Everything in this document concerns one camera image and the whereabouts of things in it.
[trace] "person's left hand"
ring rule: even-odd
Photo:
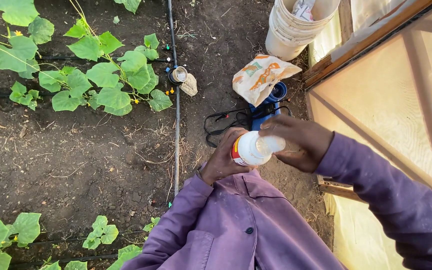
[[[231,157],[234,142],[247,132],[249,131],[242,127],[232,127],[226,131],[206,166],[201,170],[201,178],[206,184],[212,185],[230,175],[248,173],[257,168],[257,166],[241,166]]]

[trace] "hand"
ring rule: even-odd
[[[313,173],[323,160],[334,133],[318,123],[278,114],[261,124],[260,136],[274,135],[297,144],[303,151],[281,151],[274,155],[300,171]]]
[[[248,173],[257,168],[257,166],[238,165],[231,157],[234,142],[247,132],[249,131],[242,127],[232,127],[226,131],[206,166],[201,170],[201,178],[206,184],[212,185],[230,175]]]

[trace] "white plastic bottle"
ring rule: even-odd
[[[282,151],[285,146],[286,141],[281,137],[261,137],[257,131],[250,131],[236,140],[231,157],[242,166],[263,165],[273,153]]]

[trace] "person's right hand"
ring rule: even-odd
[[[313,173],[333,141],[334,133],[318,123],[278,114],[261,124],[260,136],[274,135],[297,144],[303,151],[281,151],[274,155],[300,171]]]

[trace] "shirt sleeve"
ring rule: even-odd
[[[186,244],[186,237],[213,188],[196,175],[174,198],[171,208],[161,216],[148,236],[142,252],[124,263],[121,270],[155,270]]]
[[[339,133],[315,173],[353,185],[410,269],[432,269],[432,190]]]

